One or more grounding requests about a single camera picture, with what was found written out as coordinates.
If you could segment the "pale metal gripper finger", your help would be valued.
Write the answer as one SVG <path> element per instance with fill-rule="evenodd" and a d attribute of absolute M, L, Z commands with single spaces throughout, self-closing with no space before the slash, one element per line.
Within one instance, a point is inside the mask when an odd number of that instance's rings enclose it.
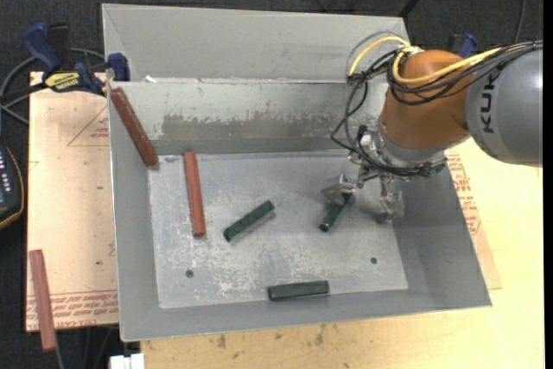
<path fill-rule="evenodd" d="M 361 182 L 357 178 L 340 174 L 329 186 L 323 188 L 321 193 L 329 203 L 344 206 L 360 187 Z"/>
<path fill-rule="evenodd" d="M 396 189 L 390 178 L 381 178 L 379 201 L 383 209 L 376 221 L 379 224 L 390 223 L 396 217 L 403 217 L 405 212 L 403 191 Z"/>

